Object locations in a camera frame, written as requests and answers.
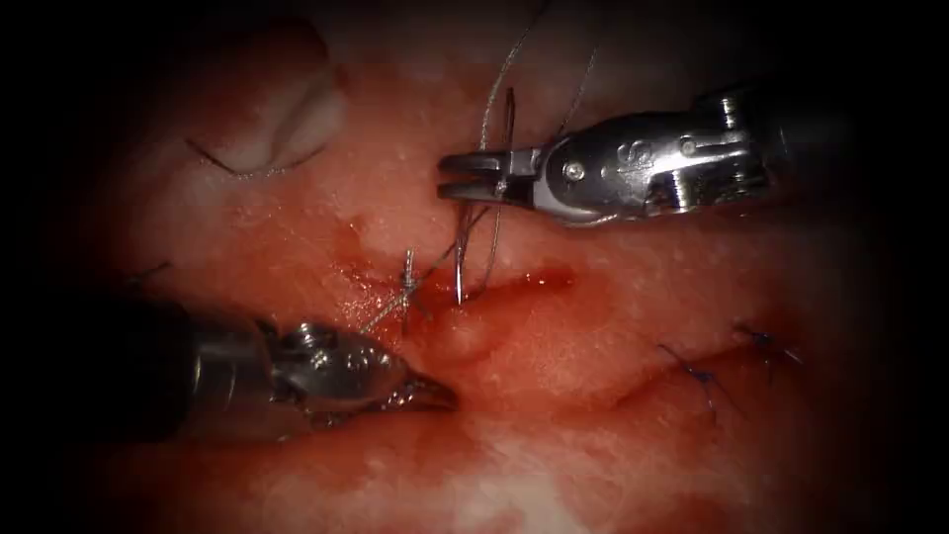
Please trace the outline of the right arm needle driver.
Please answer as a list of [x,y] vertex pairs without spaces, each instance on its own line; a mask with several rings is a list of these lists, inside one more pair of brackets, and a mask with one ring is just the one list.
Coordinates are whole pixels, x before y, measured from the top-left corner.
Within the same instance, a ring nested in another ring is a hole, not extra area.
[[534,208],[594,226],[682,215],[757,200],[773,181],[744,90],[697,98],[687,109],[603,120],[547,145]]

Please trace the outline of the left arm needle driver jaw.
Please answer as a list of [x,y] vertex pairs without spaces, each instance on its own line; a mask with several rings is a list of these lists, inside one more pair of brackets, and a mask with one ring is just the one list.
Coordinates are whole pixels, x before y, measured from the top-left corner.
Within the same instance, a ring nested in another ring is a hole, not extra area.
[[388,396],[389,411],[455,411],[459,406],[451,388],[422,376],[408,379]]

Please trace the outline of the left arm needle driver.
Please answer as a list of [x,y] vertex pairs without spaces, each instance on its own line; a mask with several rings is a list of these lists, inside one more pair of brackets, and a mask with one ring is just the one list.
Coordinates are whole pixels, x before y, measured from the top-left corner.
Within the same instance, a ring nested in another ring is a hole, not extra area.
[[359,331],[305,321],[280,332],[257,319],[267,351],[268,404],[307,416],[364,411],[409,378],[405,359]]

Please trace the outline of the right arm needle driver jaw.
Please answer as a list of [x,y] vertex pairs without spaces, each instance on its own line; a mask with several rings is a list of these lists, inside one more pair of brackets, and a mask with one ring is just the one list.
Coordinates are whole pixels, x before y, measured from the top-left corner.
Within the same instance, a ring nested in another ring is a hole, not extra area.
[[438,184],[439,199],[533,208],[536,180],[532,178],[474,178]]
[[545,156],[541,147],[454,153],[443,156],[437,169],[459,175],[531,177],[538,174]]

